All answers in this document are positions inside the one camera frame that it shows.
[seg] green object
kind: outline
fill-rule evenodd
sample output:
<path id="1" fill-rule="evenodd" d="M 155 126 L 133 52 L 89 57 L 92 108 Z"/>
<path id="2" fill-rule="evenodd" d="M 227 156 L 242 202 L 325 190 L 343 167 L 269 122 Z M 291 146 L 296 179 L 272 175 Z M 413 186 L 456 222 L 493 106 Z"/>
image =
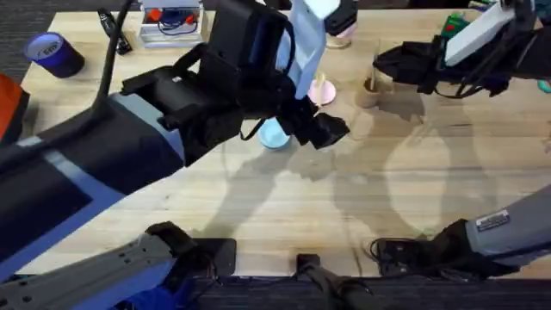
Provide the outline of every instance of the green object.
<path id="1" fill-rule="evenodd" d="M 538 87 L 540 90 L 543 90 L 543 92 L 551 94 L 551 83 L 548 81 L 538 81 L 537 82 Z"/>
<path id="2" fill-rule="evenodd" d="M 444 23 L 442 32 L 440 35 L 448 39 L 453 38 L 456 34 L 459 34 L 470 22 L 463 19 L 463 14 L 454 12 L 448 16 L 448 19 Z"/>

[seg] pink object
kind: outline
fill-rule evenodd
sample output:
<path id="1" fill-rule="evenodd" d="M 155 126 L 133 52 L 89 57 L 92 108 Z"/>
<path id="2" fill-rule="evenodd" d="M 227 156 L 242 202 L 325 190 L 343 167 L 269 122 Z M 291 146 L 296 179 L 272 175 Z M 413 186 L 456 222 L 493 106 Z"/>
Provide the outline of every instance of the pink object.
<path id="1" fill-rule="evenodd" d="M 325 80 L 321 84 L 320 94 L 318 82 L 316 80 L 313 80 L 312 84 L 310 85 L 310 90 L 308 91 L 308 96 L 310 97 L 310 100 L 312 100 L 312 102 L 318 105 L 326 105 L 335 100 L 335 97 L 337 96 L 337 88 L 335 88 L 335 85 L 333 85 L 333 83 Z"/>
<path id="2" fill-rule="evenodd" d="M 358 23 L 355 22 L 352 24 L 352 26 L 348 27 L 346 30 L 344 30 L 342 33 L 338 34 L 337 37 L 339 39 L 346 39 L 346 38 L 349 38 L 351 37 L 354 32 L 356 31 L 356 29 L 358 28 Z"/>

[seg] dark floor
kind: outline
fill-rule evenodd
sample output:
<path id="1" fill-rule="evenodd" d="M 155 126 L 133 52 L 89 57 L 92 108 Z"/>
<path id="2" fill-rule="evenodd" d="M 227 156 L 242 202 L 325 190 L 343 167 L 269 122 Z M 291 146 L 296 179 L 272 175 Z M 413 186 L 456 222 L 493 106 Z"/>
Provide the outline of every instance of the dark floor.
<path id="1" fill-rule="evenodd" d="M 207 8 L 216 0 L 205 0 Z M 361 7 L 395 7 L 400 0 L 361 0 Z M 0 72 L 21 81 L 28 68 L 22 47 L 28 38 L 45 31 L 56 11 L 94 10 L 99 6 L 116 10 L 115 0 L 0 0 Z M 238 279 L 214 287 L 203 298 L 203 309 L 323 309 L 318 290 L 307 282 L 281 283 L 259 288 L 269 280 Z M 456 284 L 425 280 L 371 281 L 376 296 L 385 302 L 410 309 L 551 309 L 551 282 L 496 281 Z"/>

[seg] small wooden cup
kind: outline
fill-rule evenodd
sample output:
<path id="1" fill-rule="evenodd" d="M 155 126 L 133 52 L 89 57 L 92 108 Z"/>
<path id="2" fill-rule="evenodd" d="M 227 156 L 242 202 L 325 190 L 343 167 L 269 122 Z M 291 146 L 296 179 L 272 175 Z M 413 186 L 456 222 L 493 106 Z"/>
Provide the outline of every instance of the small wooden cup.
<path id="1" fill-rule="evenodd" d="M 351 38 L 338 38 L 336 36 L 327 35 L 327 43 L 325 46 L 329 49 L 345 49 L 351 44 Z"/>
<path id="2" fill-rule="evenodd" d="M 377 105 L 380 96 L 381 82 L 375 80 L 372 83 L 371 77 L 368 77 L 356 93 L 356 105 L 360 108 L 371 109 Z"/>

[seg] red object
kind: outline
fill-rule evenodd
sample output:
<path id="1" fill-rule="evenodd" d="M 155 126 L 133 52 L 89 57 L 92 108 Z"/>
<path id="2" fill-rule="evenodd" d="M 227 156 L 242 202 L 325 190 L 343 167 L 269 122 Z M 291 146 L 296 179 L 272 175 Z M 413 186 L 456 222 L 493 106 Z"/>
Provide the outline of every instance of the red object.
<path id="1" fill-rule="evenodd" d="M 147 14 L 147 17 L 149 17 L 154 22 L 158 22 L 161 19 L 162 14 L 163 14 L 163 12 L 160 9 L 152 9 Z"/>
<path id="2" fill-rule="evenodd" d="M 17 141 L 28 105 L 28 94 L 0 73 L 0 145 Z"/>

